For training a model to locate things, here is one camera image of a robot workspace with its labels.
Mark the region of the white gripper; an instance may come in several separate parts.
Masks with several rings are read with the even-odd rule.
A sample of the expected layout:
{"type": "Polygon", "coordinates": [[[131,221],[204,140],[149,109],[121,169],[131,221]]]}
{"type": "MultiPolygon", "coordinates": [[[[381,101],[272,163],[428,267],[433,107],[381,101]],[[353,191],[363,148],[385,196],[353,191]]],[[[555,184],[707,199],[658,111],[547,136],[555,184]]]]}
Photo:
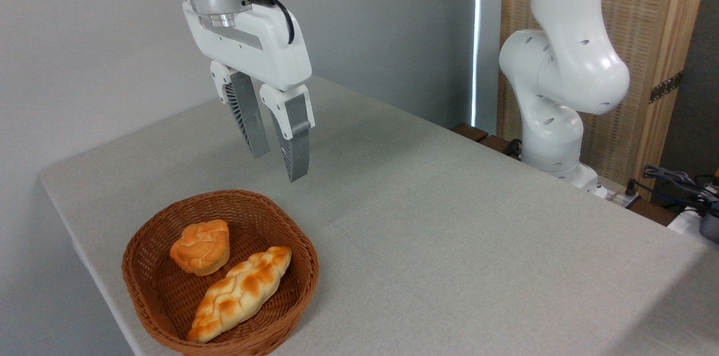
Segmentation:
{"type": "Polygon", "coordinates": [[[211,75],[219,98],[229,105],[252,155],[261,157],[270,151],[254,77],[267,83],[260,88],[260,97],[270,110],[290,182],[306,175],[309,131],[315,118],[308,88],[301,84],[312,75],[312,67],[296,18],[292,18],[295,36],[289,43],[286,18],[277,8],[254,5],[236,13],[233,28],[213,26],[189,3],[183,3],[183,13],[200,51],[215,60],[211,75]]]}

